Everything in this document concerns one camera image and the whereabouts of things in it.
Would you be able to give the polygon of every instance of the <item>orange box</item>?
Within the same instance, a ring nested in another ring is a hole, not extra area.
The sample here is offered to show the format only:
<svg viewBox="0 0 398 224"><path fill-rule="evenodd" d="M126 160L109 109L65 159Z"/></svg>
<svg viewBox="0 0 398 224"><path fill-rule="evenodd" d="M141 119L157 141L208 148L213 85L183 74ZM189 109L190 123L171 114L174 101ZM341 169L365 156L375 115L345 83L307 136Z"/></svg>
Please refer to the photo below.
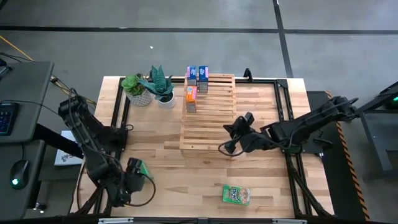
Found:
<svg viewBox="0 0 398 224"><path fill-rule="evenodd" d="M188 86L187 87L187 95L185 96L185 106L187 108L187 112L196 113L196 111L197 111L197 87L196 86Z"/></svg>

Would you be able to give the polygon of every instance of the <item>wooden tabletop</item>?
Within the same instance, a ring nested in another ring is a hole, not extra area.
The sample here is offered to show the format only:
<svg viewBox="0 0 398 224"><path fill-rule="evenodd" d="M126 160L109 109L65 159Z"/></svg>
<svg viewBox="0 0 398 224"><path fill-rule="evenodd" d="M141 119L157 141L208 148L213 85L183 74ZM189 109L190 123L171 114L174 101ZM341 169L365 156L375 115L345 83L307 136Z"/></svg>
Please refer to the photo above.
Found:
<svg viewBox="0 0 398 224"><path fill-rule="evenodd" d="M120 77L104 77L95 116L110 125ZM295 117L310 111L304 81L287 79ZM184 84L175 84L177 104L162 110L155 100L145 107L130 106L129 132L121 164L130 157L145 161L155 177L157 193L146 206L112 209L115 217L211 217L211 218L293 218L292 199L285 158L278 149L254 151L230 158L217 150L180 149ZM122 100L119 121L123 112ZM236 84L236 116L252 112L253 128L278 121L274 88L267 84ZM333 213L323 164L313 154L303 154L308 188ZM222 187L237 185L251 189L250 205L222 202ZM86 174L81 178L80 195L84 203L95 186ZM297 186L300 208L304 212L302 191ZM145 202L153 188L132 194L132 203ZM76 210L76 200L71 212Z"/></svg>

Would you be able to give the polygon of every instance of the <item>concrete floor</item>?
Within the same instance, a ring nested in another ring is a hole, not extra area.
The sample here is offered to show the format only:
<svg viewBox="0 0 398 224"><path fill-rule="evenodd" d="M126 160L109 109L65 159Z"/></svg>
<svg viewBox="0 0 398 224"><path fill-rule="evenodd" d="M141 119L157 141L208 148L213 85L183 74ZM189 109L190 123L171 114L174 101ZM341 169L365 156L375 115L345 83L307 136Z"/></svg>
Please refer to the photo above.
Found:
<svg viewBox="0 0 398 224"><path fill-rule="evenodd" d="M279 0L279 4L285 29L398 29L395 0ZM0 11L0 25L278 28L272 0L13 0ZM54 75L95 100L103 76L146 72L152 64L162 64L172 75L183 75L186 65L205 64L215 73L241 76L249 67L255 77L286 77L278 34L0 31L0 35L35 60L55 62ZM293 75L305 79L307 90L359 97L360 106L397 81L396 35L285 37ZM0 52L21 56L1 41ZM64 99L66 95L51 86L45 104L57 109ZM66 129L45 110L40 121L56 131ZM377 169L361 123L345 125L344 131L358 177ZM360 182L371 219L396 222L398 181ZM75 180L59 183L49 186L71 191ZM56 206L45 215L67 213L70 197L57 194L49 191L46 200Z"/></svg>

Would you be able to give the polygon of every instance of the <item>succulent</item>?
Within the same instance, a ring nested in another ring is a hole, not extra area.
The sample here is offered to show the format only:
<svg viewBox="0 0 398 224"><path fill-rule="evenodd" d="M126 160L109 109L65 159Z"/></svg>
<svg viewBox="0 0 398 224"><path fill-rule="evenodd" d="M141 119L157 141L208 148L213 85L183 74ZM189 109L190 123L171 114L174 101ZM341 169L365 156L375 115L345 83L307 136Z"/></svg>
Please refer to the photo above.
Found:
<svg viewBox="0 0 398 224"><path fill-rule="evenodd" d="M139 80L150 93L155 95L156 100L169 101L173 97L172 76L169 78L164 77L162 66L156 69L152 66L152 80L153 83L149 83L147 80Z"/></svg>
<svg viewBox="0 0 398 224"><path fill-rule="evenodd" d="M143 80L140 73L137 73L135 75L128 75L122 81L122 87L124 88L124 91L133 96L141 95L144 92L145 88L143 85L141 85L140 80Z"/></svg>

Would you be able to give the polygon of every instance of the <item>plant pot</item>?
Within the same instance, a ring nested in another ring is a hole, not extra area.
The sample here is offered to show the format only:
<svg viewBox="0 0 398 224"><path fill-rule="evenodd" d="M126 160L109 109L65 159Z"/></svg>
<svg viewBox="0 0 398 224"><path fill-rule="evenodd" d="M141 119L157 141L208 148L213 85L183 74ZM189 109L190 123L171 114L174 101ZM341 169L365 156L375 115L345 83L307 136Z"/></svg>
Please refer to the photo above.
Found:
<svg viewBox="0 0 398 224"><path fill-rule="evenodd" d="M127 97L130 100L130 103L132 105L136 105L136 106L146 106L149 103L152 102L152 99L154 98L151 93L149 93L148 90L144 90L144 92L141 95L138 96L133 96L131 94L129 94L128 92L126 92Z"/></svg>
<svg viewBox="0 0 398 224"><path fill-rule="evenodd" d="M171 109L175 106L175 95L173 91L173 98L168 101L168 102L161 102L160 100L157 101L159 104L159 107L162 109Z"/></svg>

